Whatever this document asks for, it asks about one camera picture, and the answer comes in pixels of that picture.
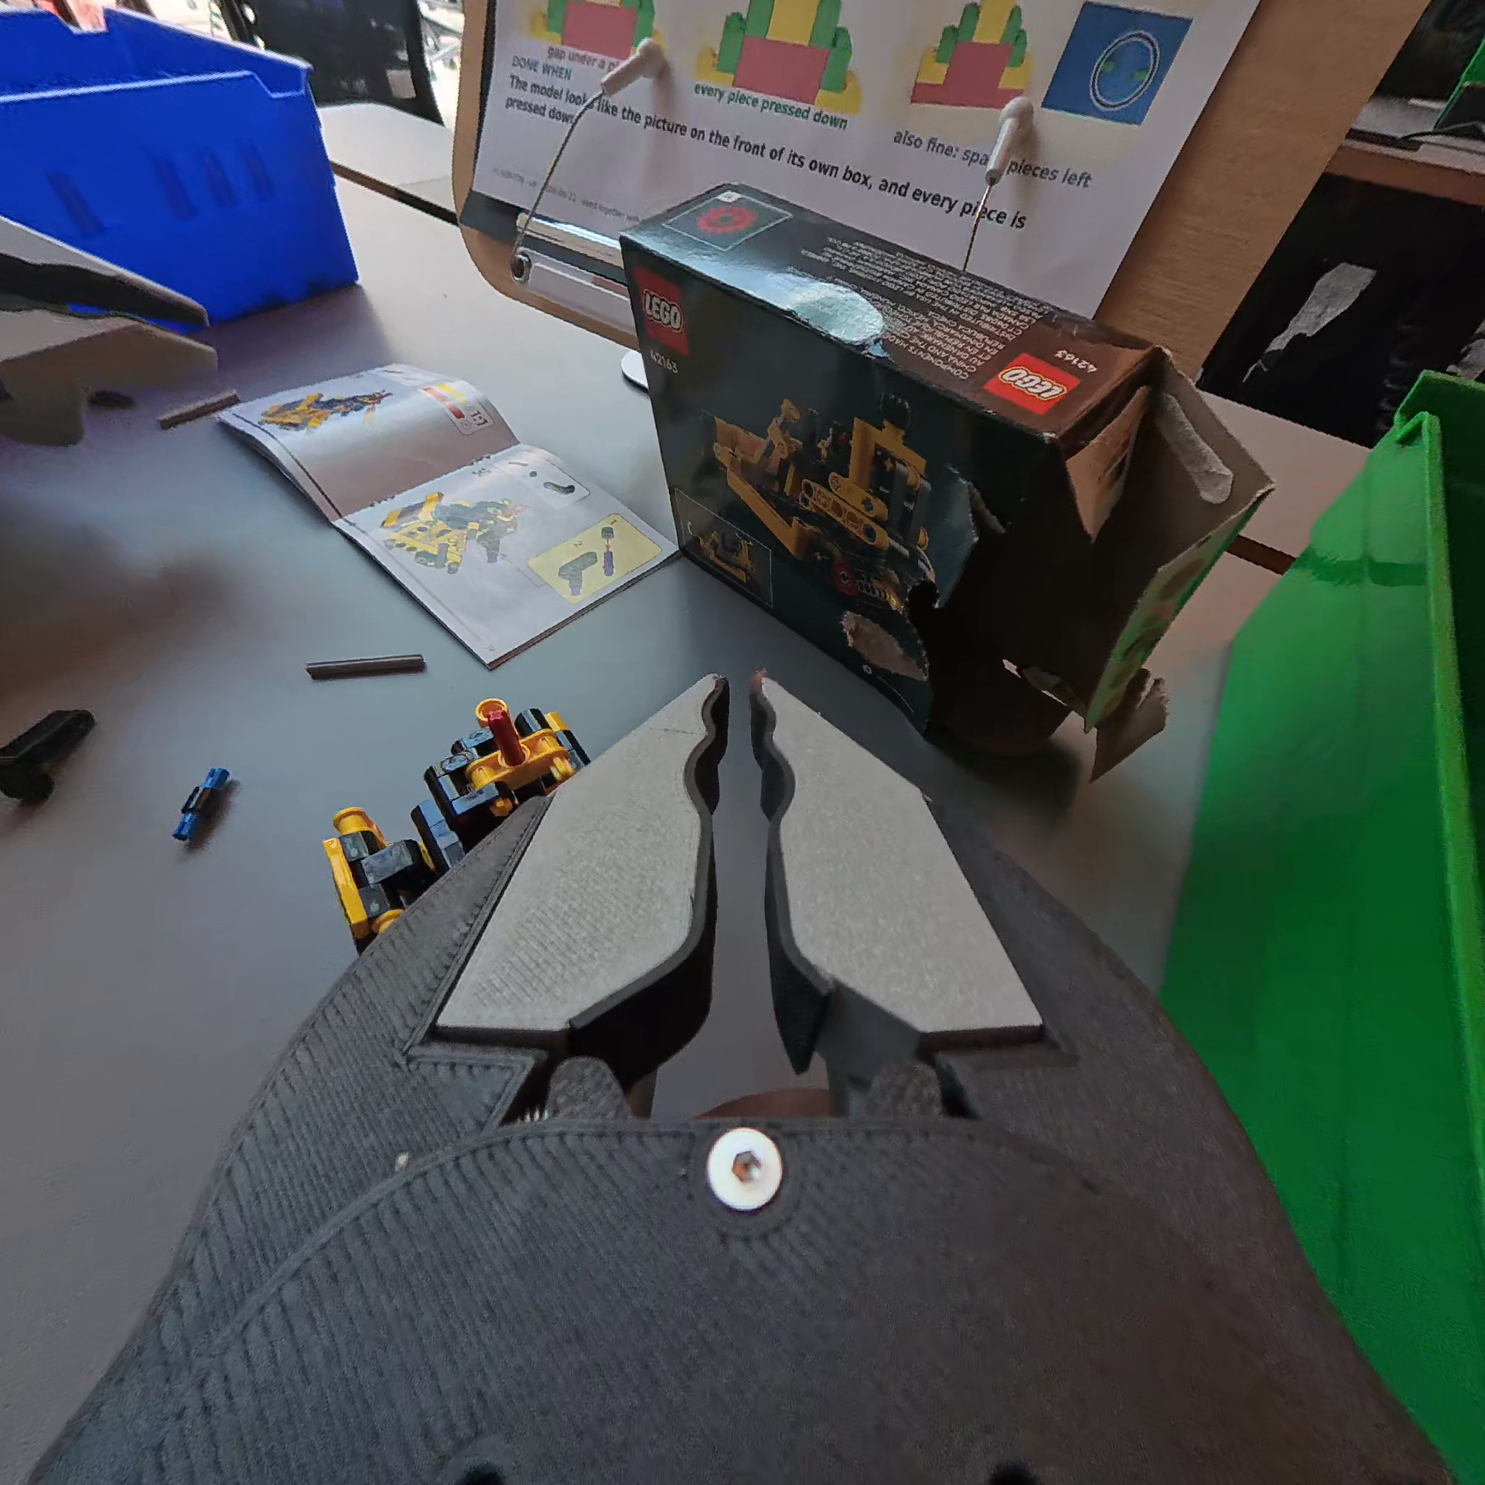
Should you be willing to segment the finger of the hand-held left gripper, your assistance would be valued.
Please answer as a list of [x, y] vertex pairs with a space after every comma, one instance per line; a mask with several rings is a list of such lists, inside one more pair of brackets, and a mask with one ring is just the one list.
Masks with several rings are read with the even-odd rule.
[[126, 316], [3, 311], [3, 437], [84, 439], [96, 390], [139, 390], [213, 370], [213, 345]]
[[54, 307], [207, 328], [192, 298], [3, 216], [3, 311]]

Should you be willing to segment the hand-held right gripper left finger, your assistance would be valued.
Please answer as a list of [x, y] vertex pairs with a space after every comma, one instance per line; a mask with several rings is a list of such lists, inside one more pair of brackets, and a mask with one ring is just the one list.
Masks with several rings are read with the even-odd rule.
[[545, 804], [434, 1036], [649, 1078], [713, 1001], [717, 767], [731, 686], [700, 677]]

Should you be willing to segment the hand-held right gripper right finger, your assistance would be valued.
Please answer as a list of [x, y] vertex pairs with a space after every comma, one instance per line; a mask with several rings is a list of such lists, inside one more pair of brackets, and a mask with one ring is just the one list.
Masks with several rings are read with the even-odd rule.
[[948, 1049], [1034, 1043], [1044, 1018], [923, 791], [776, 679], [754, 679], [769, 818], [774, 1010], [837, 1102]]

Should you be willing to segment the black lego beam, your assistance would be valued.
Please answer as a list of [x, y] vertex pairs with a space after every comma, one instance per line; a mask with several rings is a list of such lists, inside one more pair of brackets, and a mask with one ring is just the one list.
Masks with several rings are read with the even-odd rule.
[[56, 710], [3, 744], [3, 793], [17, 803], [54, 794], [56, 767], [93, 731], [92, 710]]

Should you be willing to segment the yellow black lego model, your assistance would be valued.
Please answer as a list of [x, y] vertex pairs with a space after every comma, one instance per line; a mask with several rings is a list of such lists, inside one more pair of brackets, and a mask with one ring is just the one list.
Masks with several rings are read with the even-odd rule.
[[429, 797], [413, 809], [414, 837], [390, 840], [361, 808], [343, 808], [332, 820], [324, 850], [360, 952], [521, 803], [554, 793], [589, 765], [555, 711], [510, 711], [490, 696], [476, 716], [476, 730], [428, 767]]

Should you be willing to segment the lego instruction booklet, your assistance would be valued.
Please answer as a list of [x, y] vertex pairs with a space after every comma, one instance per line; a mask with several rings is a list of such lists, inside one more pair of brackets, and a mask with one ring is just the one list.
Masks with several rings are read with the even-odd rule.
[[517, 441], [471, 380], [428, 369], [363, 369], [217, 422], [486, 667], [676, 554], [606, 489]]

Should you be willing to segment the black lego box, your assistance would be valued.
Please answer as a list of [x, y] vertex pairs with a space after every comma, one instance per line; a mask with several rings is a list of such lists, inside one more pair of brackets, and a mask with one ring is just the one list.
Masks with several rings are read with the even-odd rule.
[[1270, 491], [1166, 347], [722, 186], [621, 235], [679, 547], [990, 755], [1111, 769]]

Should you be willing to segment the blue plastic bin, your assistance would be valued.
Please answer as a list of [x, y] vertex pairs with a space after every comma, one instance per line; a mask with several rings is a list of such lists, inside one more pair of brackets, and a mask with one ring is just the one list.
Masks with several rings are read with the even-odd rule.
[[312, 64], [137, 13], [3, 9], [3, 216], [214, 322], [360, 280]]

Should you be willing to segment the adjacent grey desk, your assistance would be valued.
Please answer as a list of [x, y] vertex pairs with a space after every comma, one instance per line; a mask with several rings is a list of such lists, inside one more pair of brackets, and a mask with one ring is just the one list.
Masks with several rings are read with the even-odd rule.
[[440, 222], [459, 222], [452, 188], [452, 129], [375, 100], [320, 105], [319, 120], [337, 176]]

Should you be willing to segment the black mesh office chair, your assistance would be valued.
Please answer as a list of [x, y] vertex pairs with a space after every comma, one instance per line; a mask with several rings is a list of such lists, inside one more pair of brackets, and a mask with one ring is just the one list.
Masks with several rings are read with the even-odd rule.
[[312, 64], [315, 104], [377, 100], [443, 120], [418, 1], [246, 1], [251, 38]]

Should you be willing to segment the green plastic bin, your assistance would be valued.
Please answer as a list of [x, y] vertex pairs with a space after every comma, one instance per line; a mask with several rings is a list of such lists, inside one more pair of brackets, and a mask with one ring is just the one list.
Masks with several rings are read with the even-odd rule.
[[1482, 383], [1418, 379], [1237, 631], [1161, 1001], [1482, 1483]]

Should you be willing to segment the printed instruction sheet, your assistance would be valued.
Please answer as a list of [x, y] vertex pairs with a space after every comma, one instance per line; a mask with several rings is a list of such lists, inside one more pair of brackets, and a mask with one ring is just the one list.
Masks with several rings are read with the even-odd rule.
[[738, 184], [1093, 313], [1256, 1], [495, 1], [473, 192]]

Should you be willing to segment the instruction sheet on stand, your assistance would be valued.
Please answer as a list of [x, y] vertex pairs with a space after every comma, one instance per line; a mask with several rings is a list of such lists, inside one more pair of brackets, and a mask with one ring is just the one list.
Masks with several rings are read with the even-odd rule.
[[[473, 192], [493, 5], [463, 8], [452, 182], [473, 261], [493, 287], [635, 345], [618, 250], [628, 226], [603, 237], [545, 220], [539, 202], [516, 212]], [[1197, 370], [1422, 9], [1424, 1], [1256, 1], [1116, 278], [1087, 318], [1155, 340], [1179, 369]], [[976, 274], [967, 261], [948, 268]]]

